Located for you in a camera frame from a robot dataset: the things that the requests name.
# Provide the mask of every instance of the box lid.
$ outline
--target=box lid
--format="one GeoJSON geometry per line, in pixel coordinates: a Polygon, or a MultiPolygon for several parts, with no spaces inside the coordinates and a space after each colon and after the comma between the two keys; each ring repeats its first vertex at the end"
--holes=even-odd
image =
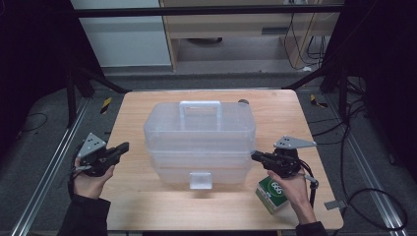
{"type": "Polygon", "coordinates": [[[250,153],[255,149],[255,120],[251,107],[243,102],[162,102],[153,108],[144,131],[150,152],[250,153]]]}

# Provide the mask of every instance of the clear plastic container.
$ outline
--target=clear plastic container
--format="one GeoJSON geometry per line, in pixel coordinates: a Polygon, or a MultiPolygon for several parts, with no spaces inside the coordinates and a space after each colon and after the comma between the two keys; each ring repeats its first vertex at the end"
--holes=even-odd
{"type": "Polygon", "coordinates": [[[243,182],[256,149],[255,120],[243,102],[159,103],[144,131],[160,179],[190,183],[192,189],[243,182]]]}

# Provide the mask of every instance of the table top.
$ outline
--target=table top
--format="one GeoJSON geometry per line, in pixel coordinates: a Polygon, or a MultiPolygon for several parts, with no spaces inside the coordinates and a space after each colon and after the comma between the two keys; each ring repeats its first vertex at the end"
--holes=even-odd
{"type": "MultiPolygon", "coordinates": [[[[257,150],[272,152],[282,136],[312,141],[309,127],[293,90],[164,90],[134,91],[125,95],[108,147],[130,143],[104,186],[102,198],[112,202],[107,217],[109,230],[285,230],[294,229],[297,217],[290,205],[269,214],[255,190],[267,177],[262,165],[253,161],[245,182],[237,185],[213,184],[211,190],[190,190],[189,184],[163,183],[150,166],[144,124],[159,102],[182,100],[249,101],[257,124],[257,150]]],[[[326,229],[343,225],[338,209],[327,210],[334,200],[319,154],[315,147],[300,148],[320,182],[315,213],[326,229]]]]}

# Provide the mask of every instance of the sleeve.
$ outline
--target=sleeve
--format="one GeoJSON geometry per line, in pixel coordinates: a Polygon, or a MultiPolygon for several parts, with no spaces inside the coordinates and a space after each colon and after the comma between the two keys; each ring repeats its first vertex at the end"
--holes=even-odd
{"type": "Polygon", "coordinates": [[[323,224],[318,221],[309,224],[299,224],[295,228],[297,236],[328,236],[323,224]]]}
{"type": "Polygon", "coordinates": [[[107,236],[110,202],[74,195],[58,236],[107,236]]]}

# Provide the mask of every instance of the small green box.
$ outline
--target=small green box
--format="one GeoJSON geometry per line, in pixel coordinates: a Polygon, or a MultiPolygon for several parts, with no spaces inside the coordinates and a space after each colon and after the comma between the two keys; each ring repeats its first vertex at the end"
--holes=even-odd
{"type": "Polygon", "coordinates": [[[270,214],[274,214],[288,202],[282,188],[269,176],[258,183],[256,194],[270,214]]]}

